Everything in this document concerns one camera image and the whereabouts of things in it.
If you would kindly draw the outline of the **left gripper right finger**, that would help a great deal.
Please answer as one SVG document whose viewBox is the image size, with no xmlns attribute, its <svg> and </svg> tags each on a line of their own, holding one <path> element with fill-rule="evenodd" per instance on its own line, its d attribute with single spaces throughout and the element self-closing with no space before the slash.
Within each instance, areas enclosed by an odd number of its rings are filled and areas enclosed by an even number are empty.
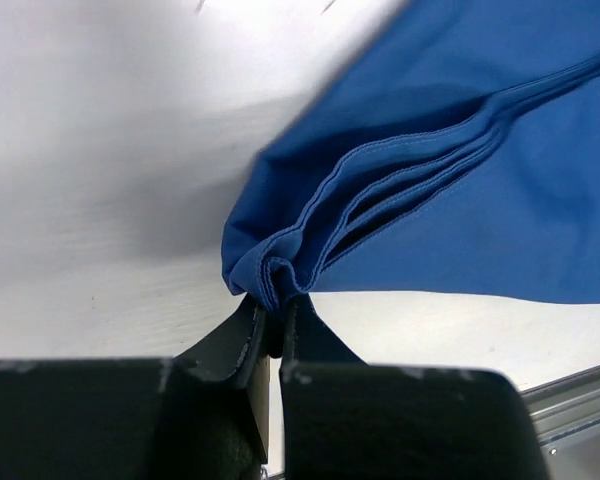
<svg viewBox="0 0 600 480">
<path fill-rule="evenodd" d="M 339 372 L 365 366 L 320 318 L 308 295 L 289 304 L 282 344 L 282 373 Z"/>
</svg>

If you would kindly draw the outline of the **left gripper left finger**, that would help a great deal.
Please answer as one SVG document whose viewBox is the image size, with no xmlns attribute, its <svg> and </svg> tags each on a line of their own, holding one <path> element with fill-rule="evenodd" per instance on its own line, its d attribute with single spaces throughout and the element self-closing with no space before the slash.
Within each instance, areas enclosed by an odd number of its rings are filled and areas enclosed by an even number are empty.
<svg viewBox="0 0 600 480">
<path fill-rule="evenodd" d="M 267 315 L 245 297 L 218 327 L 173 360 L 189 398 L 182 442 L 195 465 L 264 465 L 269 447 Z"/>
</svg>

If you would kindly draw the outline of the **blue surgical drape cloth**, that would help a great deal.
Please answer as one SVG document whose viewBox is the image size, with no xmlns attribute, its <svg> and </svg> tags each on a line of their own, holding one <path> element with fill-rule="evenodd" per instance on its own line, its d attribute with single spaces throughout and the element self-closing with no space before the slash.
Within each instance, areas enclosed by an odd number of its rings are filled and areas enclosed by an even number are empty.
<svg viewBox="0 0 600 480">
<path fill-rule="evenodd" d="M 600 1 L 414 1 L 257 158 L 229 290 L 600 303 Z"/>
</svg>

